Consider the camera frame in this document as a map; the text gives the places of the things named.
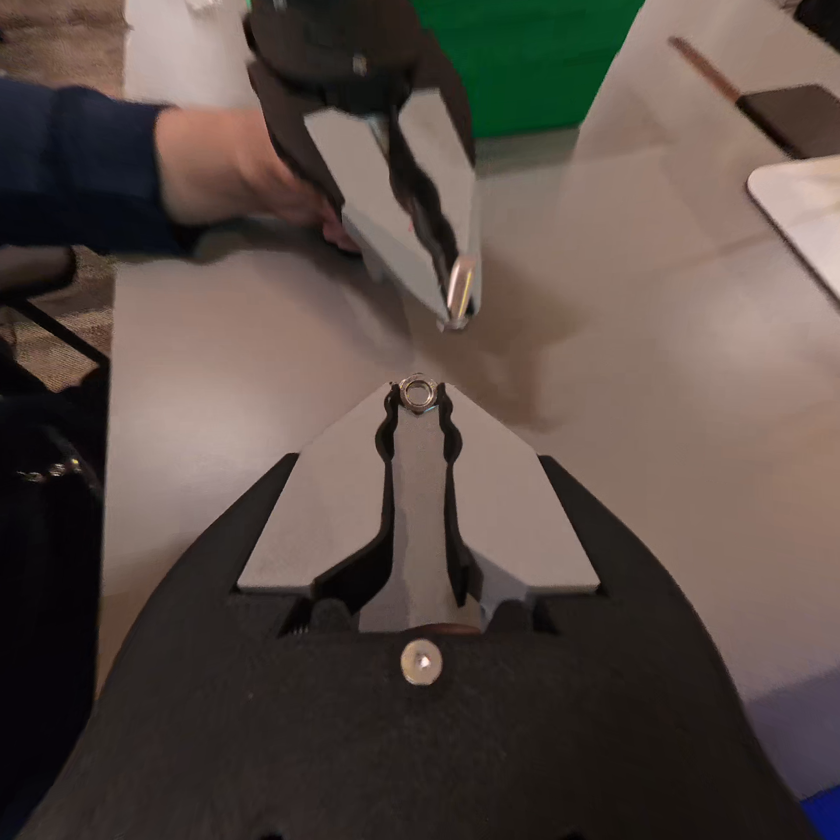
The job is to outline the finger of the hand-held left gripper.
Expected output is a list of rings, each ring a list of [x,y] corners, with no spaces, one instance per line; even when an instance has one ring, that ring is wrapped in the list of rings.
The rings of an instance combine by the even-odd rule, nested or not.
[[[432,256],[441,291],[461,256],[478,258],[475,317],[482,296],[480,196],[476,170],[438,89],[415,90],[395,118],[397,149],[406,152],[395,192]]]
[[[443,329],[459,329],[459,319],[446,306],[433,258],[394,195],[372,121],[322,108],[303,122],[339,188],[343,227],[359,246],[371,277],[394,282],[432,312]]]

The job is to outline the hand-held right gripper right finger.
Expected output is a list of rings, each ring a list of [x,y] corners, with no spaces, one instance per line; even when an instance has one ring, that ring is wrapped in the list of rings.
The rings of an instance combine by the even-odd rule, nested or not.
[[[592,595],[600,579],[534,449],[446,385],[460,449],[453,463],[457,536],[482,607]]]

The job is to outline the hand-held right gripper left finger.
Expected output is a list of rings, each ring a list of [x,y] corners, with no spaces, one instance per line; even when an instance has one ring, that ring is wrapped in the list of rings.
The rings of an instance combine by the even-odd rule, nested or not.
[[[249,594],[335,599],[352,613],[392,572],[394,386],[380,386],[298,454],[238,577]]]

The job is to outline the green plastic bin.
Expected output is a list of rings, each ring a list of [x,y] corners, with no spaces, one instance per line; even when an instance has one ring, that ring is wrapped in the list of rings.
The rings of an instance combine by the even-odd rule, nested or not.
[[[465,85],[478,139],[585,119],[643,1],[414,1]]]

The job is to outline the thick silver bolt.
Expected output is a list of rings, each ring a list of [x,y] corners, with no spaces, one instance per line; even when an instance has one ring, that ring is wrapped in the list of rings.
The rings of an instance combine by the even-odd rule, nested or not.
[[[460,331],[473,318],[478,265],[478,258],[474,256],[461,256],[455,261],[444,290],[446,317],[437,323],[441,332]]]

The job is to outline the large silver hex nut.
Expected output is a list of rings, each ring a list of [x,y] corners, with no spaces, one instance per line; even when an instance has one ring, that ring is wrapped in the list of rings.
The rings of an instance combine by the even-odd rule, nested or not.
[[[438,404],[438,384],[422,373],[410,374],[399,385],[402,405],[415,415],[434,410]]]

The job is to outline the person's left forearm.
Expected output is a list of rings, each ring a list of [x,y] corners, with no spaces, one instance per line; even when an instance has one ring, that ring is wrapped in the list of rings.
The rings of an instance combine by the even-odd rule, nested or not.
[[[1,244],[190,255],[206,225],[164,207],[154,129],[165,107],[84,87],[1,80]]]

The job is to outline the person's left hand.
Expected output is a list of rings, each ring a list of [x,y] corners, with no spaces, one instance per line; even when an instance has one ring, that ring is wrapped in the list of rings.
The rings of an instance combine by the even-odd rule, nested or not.
[[[166,108],[154,127],[161,200],[176,224],[212,226],[269,216],[358,247],[328,199],[277,154],[258,109]]]

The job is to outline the person's body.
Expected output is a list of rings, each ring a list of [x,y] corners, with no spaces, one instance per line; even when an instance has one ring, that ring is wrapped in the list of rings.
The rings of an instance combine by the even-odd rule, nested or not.
[[[15,838],[95,693],[110,374],[52,392],[2,363],[1,837]]]

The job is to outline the person's black chair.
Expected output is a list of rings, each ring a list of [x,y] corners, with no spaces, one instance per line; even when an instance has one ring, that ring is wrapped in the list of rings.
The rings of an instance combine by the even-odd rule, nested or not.
[[[109,395],[114,270],[84,248],[2,247],[2,394]]]

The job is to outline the black rectangular pad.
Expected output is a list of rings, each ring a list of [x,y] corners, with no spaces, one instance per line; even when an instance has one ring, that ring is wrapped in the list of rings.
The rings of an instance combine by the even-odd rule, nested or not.
[[[839,99],[820,85],[742,94],[736,105],[792,159],[839,154]]]

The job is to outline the white folding stand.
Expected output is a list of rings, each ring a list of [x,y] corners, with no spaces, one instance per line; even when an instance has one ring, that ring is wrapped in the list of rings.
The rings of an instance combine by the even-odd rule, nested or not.
[[[768,164],[747,193],[784,242],[839,300],[839,155]]]

